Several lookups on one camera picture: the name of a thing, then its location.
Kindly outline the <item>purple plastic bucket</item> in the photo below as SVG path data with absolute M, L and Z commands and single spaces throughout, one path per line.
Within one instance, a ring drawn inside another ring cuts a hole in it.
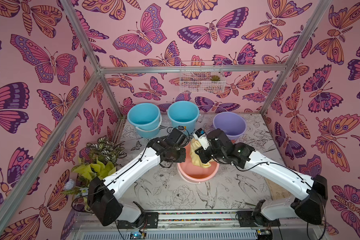
M 222 130 L 231 141 L 238 140 L 247 130 L 246 120 L 232 112 L 222 112 L 213 119 L 215 129 Z

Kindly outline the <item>yellow cleaning cloth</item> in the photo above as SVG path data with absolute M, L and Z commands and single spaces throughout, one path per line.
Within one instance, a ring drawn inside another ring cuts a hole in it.
M 210 168 L 212 166 L 212 164 L 211 163 L 206 163 L 206 164 L 202 163 L 200 156 L 196 153 L 196 150 L 198 150 L 199 148 L 203 149 L 200 142 L 196 139 L 192 139 L 191 146 L 190 146 L 190 157 L 192 160 L 192 164 L 194 166 L 201 167 L 204 169 Z

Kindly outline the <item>pink plastic bucket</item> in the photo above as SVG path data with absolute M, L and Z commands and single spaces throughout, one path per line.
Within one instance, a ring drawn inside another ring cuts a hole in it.
M 186 160 L 182 163 L 177 163 L 177 169 L 180 177 L 190 184 L 201 184 L 203 182 L 211 180 L 219 170 L 219 164 L 216 162 L 210 162 L 209 168 L 202 168 L 192 164 L 191 144 L 186 147 Z

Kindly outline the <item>light blue bucket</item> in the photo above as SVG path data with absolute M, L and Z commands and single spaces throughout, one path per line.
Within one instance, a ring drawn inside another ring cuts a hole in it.
M 167 111 L 172 127 L 184 127 L 189 133 L 196 128 L 196 122 L 200 116 L 198 106 L 189 101 L 178 101 L 173 103 Z
M 151 103 L 141 103 L 129 110 L 127 120 L 134 126 L 140 137 L 152 139 L 160 131 L 162 115 L 160 109 L 156 105 Z

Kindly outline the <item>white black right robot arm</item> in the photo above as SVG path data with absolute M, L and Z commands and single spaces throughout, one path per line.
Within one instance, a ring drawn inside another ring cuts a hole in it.
M 311 225 L 321 225 L 328 200 L 326 178 L 298 173 L 245 143 L 232 143 L 220 129 L 210 133 L 198 129 L 194 138 L 201 144 L 195 152 L 202 163 L 215 160 L 244 172 L 252 171 L 292 194 L 292 197 L 276 201 L 259 201 L 252 212 L 257 226 L 266 226 L 271 221 L 283 218 L 300 218 Z

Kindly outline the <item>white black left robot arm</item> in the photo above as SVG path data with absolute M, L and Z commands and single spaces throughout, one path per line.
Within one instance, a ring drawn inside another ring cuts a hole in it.
M 147 213 L 139 204 L 122 203 L 120 199 L 133 183 L 162 162 L 184 162 L 186 140 L 188 135 L 173 128 L 168 135 L 149 140 L 144 150 L 120 170 L 90 181 L 87 204 L 102 226 L 124 221 L 140 228 L 147 222 Z

